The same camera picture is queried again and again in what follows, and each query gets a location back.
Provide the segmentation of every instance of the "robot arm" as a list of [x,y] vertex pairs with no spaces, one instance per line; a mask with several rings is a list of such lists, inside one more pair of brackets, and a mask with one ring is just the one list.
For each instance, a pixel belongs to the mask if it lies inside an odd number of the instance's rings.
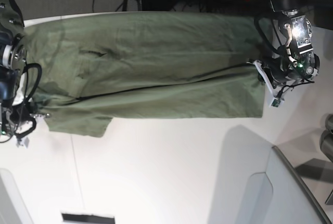
[[[28,111],[29,98],[36,90],[36,86],[26,96],[22,103],[13,106],[20,80],[29,68],[37,68],[41,77],[39,64],[27,64],[27,50],[25,48],[24,23],[22,13],[15,0],[0,0],[0,125],[2,136],[8,140],[16,136],[18,144],[23,138],[35,130],[36,120]],[[25,132],[18,133],[23,122],[31,122],[32,127]]]
[[[264,43],[279,57],[265,57],[262,61],[255,61],[255,66],[270,89],[271,97],[268,103],[278,107],[284,102],[286,87],[290,89],[314,83],[313,79],[319,72],[320,62],[311,44],[312,26],[300,10],[308,4],[308,0],[269,1],[272,11],[255,17],[254,25]],[[285,44],[279,48],[273,47],[260,28],[259,21],[264,17],[278,21],[278,28],[286,38]]]

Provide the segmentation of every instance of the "olive green garment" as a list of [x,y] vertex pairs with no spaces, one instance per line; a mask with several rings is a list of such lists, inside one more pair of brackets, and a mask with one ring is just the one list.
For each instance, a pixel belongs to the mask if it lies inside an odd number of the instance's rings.
[[[262,27],[270,32],[267,22]],[[43,68],[33,99],[52,115],[51,131],[100,137],[113,117],[262,116],[255,67],[224,70],[260,57],[252,18],[135,12],[54,21],[26,33],[29,62]]]

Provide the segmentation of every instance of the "green cloth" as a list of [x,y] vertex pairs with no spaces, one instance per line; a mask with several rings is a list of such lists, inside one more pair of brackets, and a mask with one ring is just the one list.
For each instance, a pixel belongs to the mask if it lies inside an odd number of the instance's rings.
[[43,68],[33,99],[52,115],[51,131],[100,137],[113,117],[262,116],[255,67],[223,70],[260,57],[252,18],[134,12],[43,23],[26,33],[29,62]]

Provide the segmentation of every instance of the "floor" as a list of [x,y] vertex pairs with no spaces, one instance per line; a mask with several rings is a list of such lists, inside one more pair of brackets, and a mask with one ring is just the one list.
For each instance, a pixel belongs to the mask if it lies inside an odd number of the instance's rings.
[[[262,118],[114,119],[99,139],[51,133],[41,122],[28,150],[13,142],[1,146],[1,167],[14,175],[35,224],[61,223],[61,212],[114,215],[118,224],[213,224],[230,130],[243,128],[278,145],[294,166],[326,159],[318,141],[333,112],[333,31],[313,32],[321,58],[315,84],[295,88],[281,108],[265,105]],[[305,182],[333,219],[333,207],[324,204],[333,185]]]

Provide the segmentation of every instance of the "metal bracket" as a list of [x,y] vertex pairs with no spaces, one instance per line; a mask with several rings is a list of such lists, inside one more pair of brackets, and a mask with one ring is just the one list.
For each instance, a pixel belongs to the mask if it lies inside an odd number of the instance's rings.
[[16,146],[19,147],[25,147],[28,148],[30,143],[30,140],[28,137],[24,137],[23,139],[17,139]]
[[262,76],[262,78],[264,79],[266,86],[268,88],[268,90],[270,91],[270,95],[267,97],[267,102],[268,105],[271,107],[279,107],[281,104],[284,103],[284,98],[278,98],[277,97],[277,93],[273,88],[273,85],[270,81],[270,79],[268,78],[267,74],[265,73],[265,71],[262,69],[262,62],[260,60],[255,60],[253,62],[253,64],[255,65],[255,68],[257,69],[257,71],[260,73],[260,75]]

